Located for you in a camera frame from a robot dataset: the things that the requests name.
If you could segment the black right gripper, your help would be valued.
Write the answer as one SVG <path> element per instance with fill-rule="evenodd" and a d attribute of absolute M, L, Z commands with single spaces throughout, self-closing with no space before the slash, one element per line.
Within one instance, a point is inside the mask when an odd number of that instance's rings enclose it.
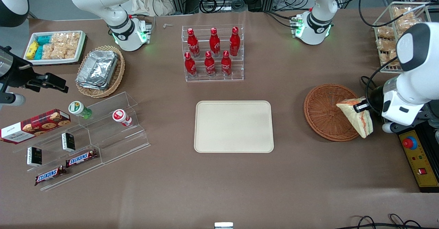
<path fill-rule="evenodd" d="M 35 73 L 28 62 L 14 59 L 10 68 L 10 87 L 21 87 L 35 92 L 39 92 L 41 88 L 46 88 L 68 93 L 69 87 L 66 86 L 66 81 L 63 78 L 52 73 L 45 73 L 43 75 L 45 83 L 43 83 L 41 79 L 37 78 L 38 76 L 40 74 Z"/>

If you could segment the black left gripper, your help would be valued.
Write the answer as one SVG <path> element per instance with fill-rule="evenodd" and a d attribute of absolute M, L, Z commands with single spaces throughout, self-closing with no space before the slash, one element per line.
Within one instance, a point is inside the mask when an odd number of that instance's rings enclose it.
<path fill-rule="evenodd" d="M 383 99 L 383 86 L 379 86 L 368 92 L 367 98 L 360 98 L 359 102 L 353 105 L 353 109 L 356 113 L 362 113 L 370 109 L 374 110 L 376 113 L 381 113 L 384 104 Z"/>

